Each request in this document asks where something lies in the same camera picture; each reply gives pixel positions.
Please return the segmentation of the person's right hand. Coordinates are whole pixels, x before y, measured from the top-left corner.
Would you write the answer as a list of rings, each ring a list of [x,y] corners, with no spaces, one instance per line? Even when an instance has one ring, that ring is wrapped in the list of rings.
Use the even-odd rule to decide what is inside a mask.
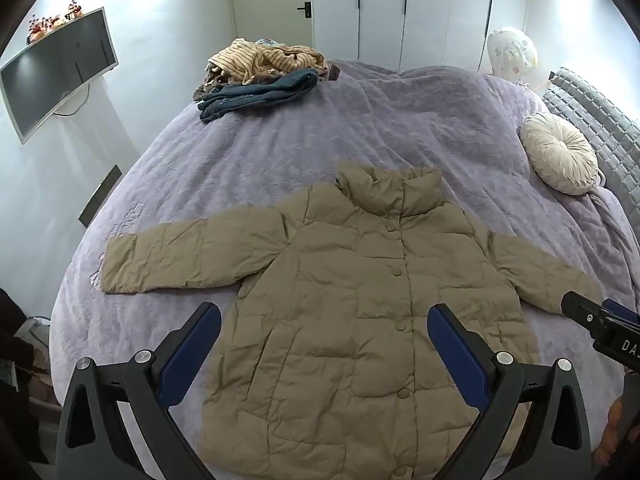
[[[608,421],[601,441],[593,452],[593,460],[597,466],[605,466],[620,444],[617,427],[622,420],[623,408],[623,400],[618,398],[608,410]]]

